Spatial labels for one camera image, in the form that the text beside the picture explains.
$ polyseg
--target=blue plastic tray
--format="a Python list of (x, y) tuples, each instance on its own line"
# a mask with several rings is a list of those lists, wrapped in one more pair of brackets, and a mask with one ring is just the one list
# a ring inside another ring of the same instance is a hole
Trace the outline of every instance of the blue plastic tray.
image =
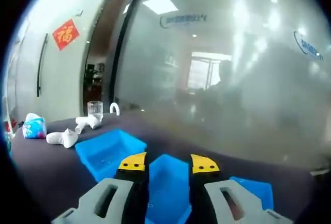
[(75, 148), (82, 163), (99, 183), (106, 177), (113, 177), (123, 159), (144, 152), (146, 144), (121, 130), (114, 130), (78, 143)]
[(184, 224), (191, 213), (188, 164), (167, 154), (149, 165), (147, 223)]
[(230, 179), (236, 181), (249, 192), (260, 198), (262, 202), (262, 208), (264, 210), (274, 209), (273, 189), (271, 184), (243, 179), (235, 176), (230, 177)]

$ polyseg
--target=table surface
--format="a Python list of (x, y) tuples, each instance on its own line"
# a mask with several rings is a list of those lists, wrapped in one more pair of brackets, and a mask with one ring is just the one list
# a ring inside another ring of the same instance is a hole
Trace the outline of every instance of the table surface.
[[(75, 126), (72, 118), (48, 123), (47, 130), (48, 133), (62, 132), (67, 128), (74, 130)], [(308, 170), (207, 151), (190, 140), (147, 122), (140, 114), (105, 114), (102, 126), (95, 130), (86, 127), (78, 142), (114, 129), (121, 129), (144, 141), (150, 161), (161, 154), (169, 154), (188, 162), (190, 154), (199, 154), (214, 160), (227, 176), (270, 183), (274, 210), (291, 219), (303, 211), (315, 190), (315, 181)], [(65, 149), (62, 145), (49, 145), (45, 139), (25, 139), (21, 128), (13, 139), (11, 156), (27, 188), (52, 219), (70, 207), (77, 207), (79, 197), (96, 185), (74, 147)]]

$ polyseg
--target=blue and white package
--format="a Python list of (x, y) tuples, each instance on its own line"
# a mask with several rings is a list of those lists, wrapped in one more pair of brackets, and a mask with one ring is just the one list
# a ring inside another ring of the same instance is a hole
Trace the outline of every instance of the blue and white package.
[(26, 121), (22, 127), (24, 137), (27, 139), (44, 139), (47, 134), (44, 118), (38, 115), (33, 116), (36, 118), (29, 118), (28, 116), (29, 114), (27, 115)]

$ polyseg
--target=door handle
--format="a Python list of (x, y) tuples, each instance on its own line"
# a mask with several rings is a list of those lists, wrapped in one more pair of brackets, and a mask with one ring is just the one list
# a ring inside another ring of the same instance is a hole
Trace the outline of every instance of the door handle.
[(39, 57), (38, 72), (37, 72), (37, 97), (40, 96), (40, 90), (41, 90), (41, 86), (40, 86), (40, 68), (41, 68), (41, 60), (42, 60), (43, 53), (44, 53), (46, 43), (47, 43), (47, 38), (48, 38), (48, 34), (45, 35), (45, 38), (43, 40), (43, 44), (42, 44), (42, 48), (41, 48), (41, 52), (40, 52), (40, 57)]

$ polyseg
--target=glass cup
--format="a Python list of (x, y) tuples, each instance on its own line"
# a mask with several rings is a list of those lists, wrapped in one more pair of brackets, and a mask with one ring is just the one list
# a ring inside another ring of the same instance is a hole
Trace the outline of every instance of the glass cup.
[(87, 103), (87, 115), (95, 116), (100, 122), (103, 118), (103, 104), (101, 101), (89, 101)]

